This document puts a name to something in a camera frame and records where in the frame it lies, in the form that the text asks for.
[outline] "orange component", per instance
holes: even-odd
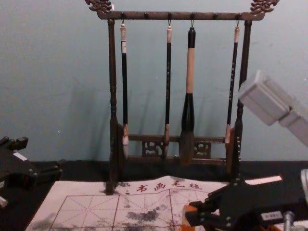
[[[188,220],[185,218],[186,212],[192,212],[197,211],[196,207],[190,206],[190,205],[184,205],[184,208],[182,210],[182,226],[181,231],[194,231],[195,227],[191,227],[188,223]]]
[[[264,227],[261,227],[261,231],[281,231],[280,229],[278,229],[276,226],[274,225],[269,225],[267,227],[267,229],[265,229]]]

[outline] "calligraphy practice paper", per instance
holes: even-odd
[[[58,181],[26,231],[180,231],[184,205],[225,185],[166,176],[120,182],[107,196],[103,182]]]

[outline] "black tablecloth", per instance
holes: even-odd
[[[36,162],[38,168],[52,162]],[[307,161],[300,162],[241,162],[241,175],[246,179],[273,175],[299,174],[308,168]],[[61,180],[107,181],[108,162],[68,161],[62,165]],[[225,167],[197,166],[180,167],[164,164],[128,163],[125,166],[123,180],[147,180],[171,175],[181,178],[207,181],[226,181]],[[52,184],[37,186],[32,191],[5,189],[0,195],[9,200],[5,209],[0,210],[0,231],[23,231],[27,228],[36,211],[44,201]]]

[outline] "carved dragon finial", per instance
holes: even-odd
[[[271,5],[276,6],[279,0],[253,0],[251,3],[251,14],[259,14],[259,13],[268,13],[272,12],[274,9],[271,8]]]
[[[109,13],[111,10],[111,2],[108,0],[85,0],[90,10],[96,11],[97,13]]]

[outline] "gray wall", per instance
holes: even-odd
[[[247,0],[114,0],[116,10],[248,11]],[[281,1],[252,26],[248,76],[262,69],[308,107],[308,4]],[[110,94],[107,23],[83,0],[0,1],[0,134],[28,136],[31,160],[107,160]],[[163,134],[167,22],[126,22],[131,133]],[[118,120],[122,122],[119,22]],[[171,134],[180,133],[190,22],[172,22]],[[223,136],[235,22],[195,22],[195,133]],[[240,23],[236,86],[244,23]],[[235,122],[236,103],[233,105]],[[243,160],[308,160],[287,130],[244,110]],[[131,153],[141,152],[131,143]],[[177,152],[175,146],[172,154]],[[213,156],[224,145],[213,145]]]

